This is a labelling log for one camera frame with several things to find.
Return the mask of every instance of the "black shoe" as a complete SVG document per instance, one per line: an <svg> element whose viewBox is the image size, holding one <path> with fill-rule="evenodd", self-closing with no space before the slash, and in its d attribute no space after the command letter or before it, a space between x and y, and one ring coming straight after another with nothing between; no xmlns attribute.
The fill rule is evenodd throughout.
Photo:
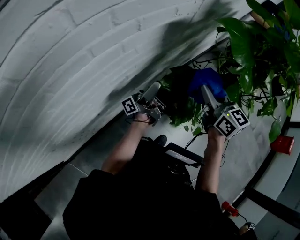
<svg viewBox="0 0 300 240"><path fill-rule="evenodd" d="M157 137L153 142L164 147L165 144L167 143L167 136L161 135L161 136Z"/></svg>

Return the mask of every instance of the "blue cloth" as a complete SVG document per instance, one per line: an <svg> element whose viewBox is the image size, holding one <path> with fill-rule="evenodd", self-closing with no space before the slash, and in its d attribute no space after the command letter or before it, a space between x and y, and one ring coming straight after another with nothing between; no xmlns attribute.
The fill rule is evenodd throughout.
<svg viewBox="0 0 300 240"><path fill-rule="evenodd" d="M290 33L288 31L286 31L286 26L281 25L282 29L276 25L274 25L274 28L280 32L280 33L284 33L284 38L286 39L286 41L290 40Z"/></svg>
<svg viewBox="0 0 300 240"><path fill-rule="evenodd" d="M194 98L196 103L203 104L204 99L201 93L201 86L207 85L214 97L223 98L226 92L223 88L223 80L219 73L212 68L197 70L192 83L188 89L188 94Z"/></svg>

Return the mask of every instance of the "red object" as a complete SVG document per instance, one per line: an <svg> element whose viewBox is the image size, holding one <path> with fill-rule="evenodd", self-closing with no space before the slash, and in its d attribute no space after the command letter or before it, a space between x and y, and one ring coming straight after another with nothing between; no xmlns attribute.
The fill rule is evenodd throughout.
<svg viewBox="0 0 300 240"><path fill-rule="evenodd" d="M278 136L278 138L272 142L270 146L273 151L290 155L294 146L294 142L294 137Z"/></svg>
<svg viewBox="0 0 300 240"><path fill-rule="evenodd" d="M229 202L223 202L222 208L234 217L239 215L239 210L235 209L232 205L229 204Z"/></svg>

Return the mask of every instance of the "black device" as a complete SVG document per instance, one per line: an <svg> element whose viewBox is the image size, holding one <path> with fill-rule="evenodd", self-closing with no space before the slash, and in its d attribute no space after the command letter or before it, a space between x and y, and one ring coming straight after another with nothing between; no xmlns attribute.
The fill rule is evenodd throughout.
<svg viewBox="0 0 300 240"><path fill-rule="evenodd" d="M205 165L203 162L203 158L197 154L190 152L174 143L169 143L166 147L164 147L165 154L171 156L176 161L181 161L184 165L199 167L201 165Z"/></svg>

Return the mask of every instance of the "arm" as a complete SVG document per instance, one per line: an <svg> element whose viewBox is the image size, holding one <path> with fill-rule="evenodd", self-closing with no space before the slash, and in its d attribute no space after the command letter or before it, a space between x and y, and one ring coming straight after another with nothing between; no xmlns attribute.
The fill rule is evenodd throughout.
<svg viewBox="0 0 300 240"><path fill-rule="evenodd" d="M148 116L139 114L136 120L147 121ZM103 163L102 171L117 174L132 159L141 137L146 132L148 126L148 123L132 122L127 133Z"/></svg>
<svg viewBox="0 0 300 240"><path fill-rule="evenodd" d="M204 152L205 166L202 166L198 173L196 190L217 193L224 141L225 137L218 130L214 127L209 128L207 148Z"/></svg>

